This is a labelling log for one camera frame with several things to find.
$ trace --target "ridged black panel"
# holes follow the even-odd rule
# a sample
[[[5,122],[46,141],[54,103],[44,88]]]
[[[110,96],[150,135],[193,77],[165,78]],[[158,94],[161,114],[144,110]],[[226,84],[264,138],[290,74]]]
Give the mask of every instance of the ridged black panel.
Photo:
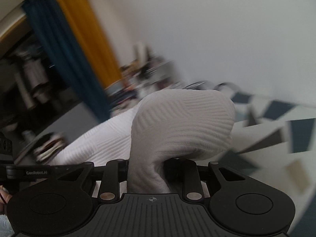
[[[93,219],[65,237],[237,237],[217,226],[205,208],[178,194],[125,194],[99,207]],[[27,237],[22,233],[16,237]]]

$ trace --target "blue curtain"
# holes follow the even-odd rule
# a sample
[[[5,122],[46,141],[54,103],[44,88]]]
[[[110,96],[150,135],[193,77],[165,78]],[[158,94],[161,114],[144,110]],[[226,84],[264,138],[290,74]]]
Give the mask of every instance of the blue curtain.
[[[64,81],[100,122],[110,118],[106,94],[56,0],[25,0],[23,9],[37,38]]]

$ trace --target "yellow curtain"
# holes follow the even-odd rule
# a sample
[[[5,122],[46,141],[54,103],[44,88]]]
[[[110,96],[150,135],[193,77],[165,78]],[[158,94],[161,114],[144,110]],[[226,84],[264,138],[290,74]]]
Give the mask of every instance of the yellow curtain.
[[[57,0],[86,58],[104,88],[122,78],[113,51],[88,0]]]

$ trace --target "curtain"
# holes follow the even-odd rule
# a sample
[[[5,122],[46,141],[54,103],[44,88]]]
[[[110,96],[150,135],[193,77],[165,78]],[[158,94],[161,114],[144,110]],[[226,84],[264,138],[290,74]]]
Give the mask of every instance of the curtain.
[[[112,49],[88,0],[57,0],[83,52],[104,88],[122,79]]]
[[[100,122],[110,117],[110,106],[56,0],[25,0],[27,19],[64,81]]]

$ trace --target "crosshair symbol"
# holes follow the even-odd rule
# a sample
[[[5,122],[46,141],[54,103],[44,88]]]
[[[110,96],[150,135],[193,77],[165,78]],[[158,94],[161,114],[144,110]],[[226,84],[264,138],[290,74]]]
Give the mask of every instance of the crosshair symbol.
[[[149,198],[149,200],[150,200],[151,202],[154,202],[154,201],[159,200],[159,199],[157,199],[156,197],[152,196],[152,197]]]

